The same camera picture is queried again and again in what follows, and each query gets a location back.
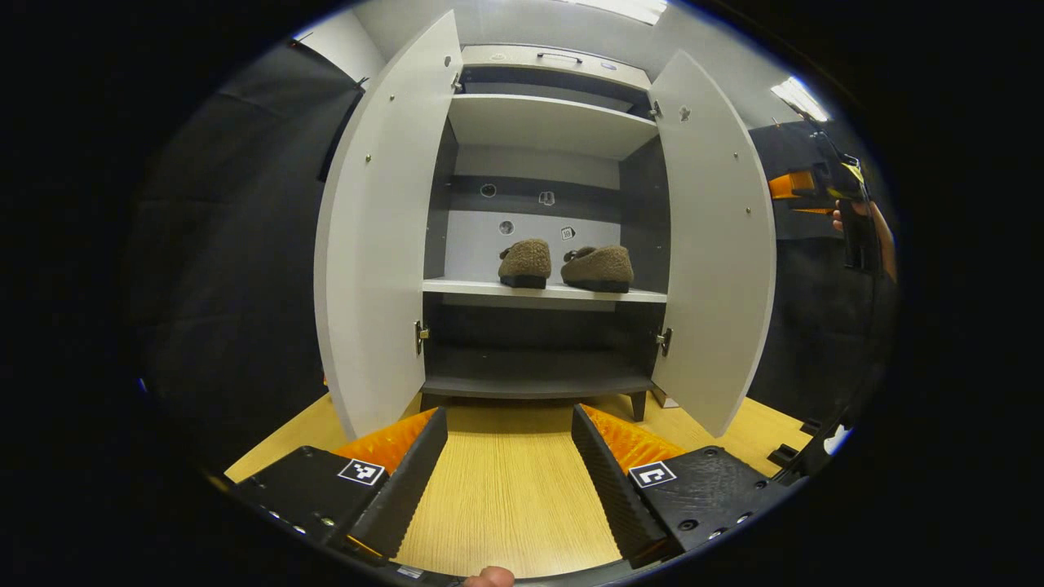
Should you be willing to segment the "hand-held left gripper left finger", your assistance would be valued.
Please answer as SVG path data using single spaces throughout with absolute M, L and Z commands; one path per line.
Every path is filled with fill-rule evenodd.
M 235 492 L 313 544 L 387 563 L 401 549 L 448 437 L 447 409 L 438 406 L 336 451 L 301 446 Z

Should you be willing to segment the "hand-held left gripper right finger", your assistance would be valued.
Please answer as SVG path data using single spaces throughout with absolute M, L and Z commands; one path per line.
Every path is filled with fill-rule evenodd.
M 572 408 L 571 438 L 617 549 L 634 568 L 707 549 L 797 490 L 723 447 L 686 451 L 585 404 Z

